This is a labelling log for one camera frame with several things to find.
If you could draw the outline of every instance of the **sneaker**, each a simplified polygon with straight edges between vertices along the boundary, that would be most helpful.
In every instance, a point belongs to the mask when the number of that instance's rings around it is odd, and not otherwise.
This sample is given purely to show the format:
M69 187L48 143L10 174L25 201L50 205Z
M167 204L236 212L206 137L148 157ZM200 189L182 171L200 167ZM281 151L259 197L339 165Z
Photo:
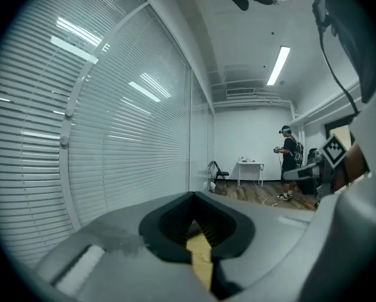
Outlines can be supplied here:
M276 198L279 199L279 200L285 200L285 201L288 200L288 197L286 197L284 194L278 194L276 196Z

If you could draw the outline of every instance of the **white table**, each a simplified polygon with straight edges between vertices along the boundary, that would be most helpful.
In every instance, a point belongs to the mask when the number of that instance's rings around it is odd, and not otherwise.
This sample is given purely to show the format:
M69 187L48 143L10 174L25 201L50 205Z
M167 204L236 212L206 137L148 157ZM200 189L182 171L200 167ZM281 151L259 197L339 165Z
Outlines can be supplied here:
M263 169L265 168L265 165L260 164L258 162L250 162L250 161L249 162L238 161L238 187L239 187L239 180L241 178L241 166L242 165L258 165L259 166L258 183L261 181L262 182L261 187L263 187L263 176L261 178L261 171L263 171Z

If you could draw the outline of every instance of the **ceiling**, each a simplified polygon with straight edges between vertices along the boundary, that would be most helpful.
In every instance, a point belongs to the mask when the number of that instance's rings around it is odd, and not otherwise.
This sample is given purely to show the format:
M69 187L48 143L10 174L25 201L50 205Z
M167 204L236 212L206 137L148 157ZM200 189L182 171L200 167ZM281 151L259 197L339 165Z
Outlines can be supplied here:
M281 98L293 99L306 88L307 77L326 67L312 14L314 0L273 6L249 1L248 11L231 0L177 2L202 51L215 102L225 100L226 89L266 87L282 45L291 48L290 54L275 86L267 87ZM329 35L326 39L335 40ZM336 49L329 55L333 64L343 56L342 50L335 55Z

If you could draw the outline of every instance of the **cable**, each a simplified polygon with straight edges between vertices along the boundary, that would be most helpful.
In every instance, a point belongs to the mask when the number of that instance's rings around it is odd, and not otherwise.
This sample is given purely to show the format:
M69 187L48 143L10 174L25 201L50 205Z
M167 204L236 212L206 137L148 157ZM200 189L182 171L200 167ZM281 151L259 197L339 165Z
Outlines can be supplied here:
M324 36L322 34L322 28L321 28L321 26L318 26L318 32L319 32L319 43L321 44L321 50L322 50L322 54L324 56L325 63L326 63L326 65L328 65L328 68L331 71L331 74L333 76L334 81L339 85L339 87L341 88L341 90L347 96L347 98L348 98L348 100L349 100L349 102L351 104L351 107L353 108L354 113L357 115L358 114L358 110L357 110L356 104L354 103L353 98L351 97L350 93L343 87L343 85L340 83L339 79L334 74L333 69L331 67L331 64L329 63L328 58L326 57L325 47L324 47Z

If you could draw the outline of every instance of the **backpack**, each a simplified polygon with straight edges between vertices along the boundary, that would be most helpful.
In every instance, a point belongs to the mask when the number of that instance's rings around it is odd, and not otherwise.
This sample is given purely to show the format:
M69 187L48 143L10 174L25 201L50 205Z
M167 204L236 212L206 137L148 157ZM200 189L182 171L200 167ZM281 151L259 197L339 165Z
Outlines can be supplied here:
M304 151L304 146L300 142L297 142L296 139L294 139L292 135L290 135L289 138L291 138L295 142L295 150L294 150L294 153L291 154L294 157L295 165L297 167L301 167L302 152Z

